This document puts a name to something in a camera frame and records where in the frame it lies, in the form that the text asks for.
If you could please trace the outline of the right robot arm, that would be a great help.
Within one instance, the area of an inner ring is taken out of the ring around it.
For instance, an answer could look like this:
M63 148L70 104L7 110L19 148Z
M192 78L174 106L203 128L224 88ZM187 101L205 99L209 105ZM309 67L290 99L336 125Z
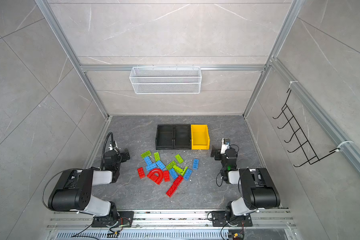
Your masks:
M222 149L213 147L211 157L222 164L218 174L222 182L238 187L240 197L226 207L228 219L280 206L280 195L266 168L238 169L238 152L228 145Z

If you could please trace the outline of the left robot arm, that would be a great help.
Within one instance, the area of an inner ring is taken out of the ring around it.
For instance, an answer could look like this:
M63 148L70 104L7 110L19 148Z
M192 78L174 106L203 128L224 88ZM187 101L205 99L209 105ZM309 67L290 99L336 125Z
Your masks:
M123 152L109 150L103 154L103 170L69 169L60 174L51 195L47 207L56 212L80 212L92 215L95 218L111 217L119 218L116 204L101 200L92 195L93 186L116 183L120 176L121 163L130 159L127 149Z

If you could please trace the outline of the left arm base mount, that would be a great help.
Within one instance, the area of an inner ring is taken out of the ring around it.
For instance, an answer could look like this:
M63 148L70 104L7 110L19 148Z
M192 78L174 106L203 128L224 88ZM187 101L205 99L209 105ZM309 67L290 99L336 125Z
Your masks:
M94 217L93 228L111 228L130 226L134 219L134 211L119 211L116 216Z

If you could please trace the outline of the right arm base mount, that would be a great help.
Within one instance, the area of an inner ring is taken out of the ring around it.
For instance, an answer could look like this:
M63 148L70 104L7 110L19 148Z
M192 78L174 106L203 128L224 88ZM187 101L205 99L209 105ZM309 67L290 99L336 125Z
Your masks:
M250 215L234 216L226 211L211 211L207 213L207 220L211 221L214 227L252 227L253 223Z

